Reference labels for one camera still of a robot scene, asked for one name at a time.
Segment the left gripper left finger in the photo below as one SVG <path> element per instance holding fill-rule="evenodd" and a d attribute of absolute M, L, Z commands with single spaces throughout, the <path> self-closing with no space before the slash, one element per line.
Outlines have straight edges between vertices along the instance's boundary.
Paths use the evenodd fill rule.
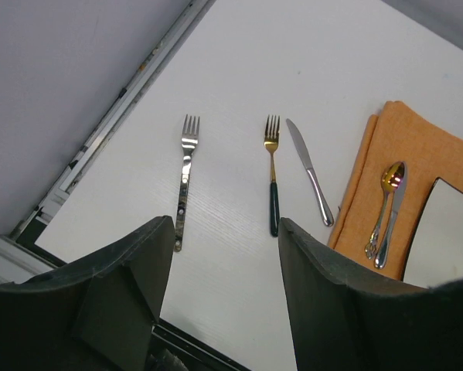
<path fill-rule="evenodd" d="M 0 284 L 0 370 L 143 370 L 172 264 L 158 216 L 55 270 Z"/>

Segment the silver knife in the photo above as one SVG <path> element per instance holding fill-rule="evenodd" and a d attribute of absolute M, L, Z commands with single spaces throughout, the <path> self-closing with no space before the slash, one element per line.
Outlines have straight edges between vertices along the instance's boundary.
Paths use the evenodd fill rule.
<path fill-rule="evenodd" d="M 314 189 L 315 197 L 318 203 L 318 209 L 319 209 L 319 212 L 322 218 L 322 222 L 327 227 L 331 227 L 334 225 L 334 222 L 335 222 L 334 216 L 332 215 L 332 211 L 329 208 L 326 198 L 322 192 L 322 189 L 319 184 L 317 175 L 315 173 L 314 166 L 312 164 L 312 160 L 310 158 L 305 141 L 301 135 L 301 132 L 298 130 L 298 127 L 295 125 L 295 123 L 291 119 L 287 118 L 286 124 L 288 126 L 288 130 L 294 142 L 294 146 L 296 148 L 298 156 L 301 159 L 301 162 L 305 168 L 305 171 L 308 174 L 308 177 L 311 181 L 312 188 Z"/>

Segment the green handled utensil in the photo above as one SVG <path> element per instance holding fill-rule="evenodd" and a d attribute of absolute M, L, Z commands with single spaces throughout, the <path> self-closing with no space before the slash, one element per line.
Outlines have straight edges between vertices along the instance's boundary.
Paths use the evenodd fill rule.
<path fill-rule="evenodd" d="M 271 236 L 277 237 L 280 222 L 279 198 L 277 188 L 277 177 L 274 164 L 274 153 L 279 146 L 280 117 L 268 115 L 264 131 L 264 147 L 268 151 L 271 160 L 271 182 L 270 182 L 270 201 L 269 201 L 269 227 Z"/>

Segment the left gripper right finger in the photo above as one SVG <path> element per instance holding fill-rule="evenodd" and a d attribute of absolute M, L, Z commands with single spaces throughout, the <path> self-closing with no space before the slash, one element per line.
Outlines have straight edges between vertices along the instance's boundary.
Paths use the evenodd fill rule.
<path fill-rule="evenodd" d="M 463 370 L 463 279 L 385 277 L 288 218 L 278 249 L 299 370 Z"/>

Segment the orange cloth placemat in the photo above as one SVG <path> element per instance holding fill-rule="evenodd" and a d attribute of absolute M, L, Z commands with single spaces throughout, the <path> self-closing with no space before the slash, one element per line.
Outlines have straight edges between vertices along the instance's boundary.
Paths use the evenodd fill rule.
<path fill-rule="evenodd" d="M 382 275 L 400 280 L 422 209 L 435 179 L 463 192 L 463 140 L 426 121 L 401 101 L 388 101 L 370 116 L 328 246 L 372 270 L 364 248 L 381 206 L 380 180 L 388 167 L 404 161 L 409 180 Z"/>

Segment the silver spoon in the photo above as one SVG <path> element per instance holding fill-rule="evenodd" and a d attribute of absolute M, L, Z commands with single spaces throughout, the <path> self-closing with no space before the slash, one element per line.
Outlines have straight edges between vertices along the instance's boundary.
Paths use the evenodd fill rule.
<path fill-rule="evenodd" d="M 389 185 L 393 188 L 393 201 L 386 232 L 374 261 L 374 266 L 377 269 L 383 269 L 386 266 L 390 240 L 397 221 L 398 212 L 400 211 L 401 203 L 403 202 L 407 187 L 407 180 L 408 171 L 406 162 L 398 162 L 396 168 L 390 171 Z"/>

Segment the white square plate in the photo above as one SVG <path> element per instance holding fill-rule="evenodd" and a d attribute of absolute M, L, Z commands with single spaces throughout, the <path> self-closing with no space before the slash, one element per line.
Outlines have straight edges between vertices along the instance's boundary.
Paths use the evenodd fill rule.
<path fill-rule="evenodd" d="M 417 223 L 403 282 L 432 288 L 463 278 L 463 192 L 437 179 Z"/>

